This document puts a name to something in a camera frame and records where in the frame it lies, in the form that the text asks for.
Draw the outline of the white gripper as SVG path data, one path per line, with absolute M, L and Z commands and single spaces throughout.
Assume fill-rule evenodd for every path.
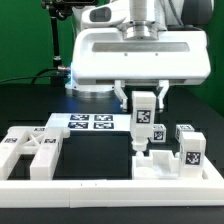
M 77 83 L 114 83 L 120 108 L 127 110 L 127 84 L 158 83 L 164 110 L 169 82 L 202 83 L 211 71 L 207 35 L 209 6 L 100 6 L 81 14 L 72 74 Z

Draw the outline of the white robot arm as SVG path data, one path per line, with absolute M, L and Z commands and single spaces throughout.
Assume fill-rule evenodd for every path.
M 199 85 L 211 71 L 207 35 L 214 0 L 110 0 L 75 8 L 77 37 L 66 88 L 88 96 L 155 86 L 158 106 L 172 85 Z

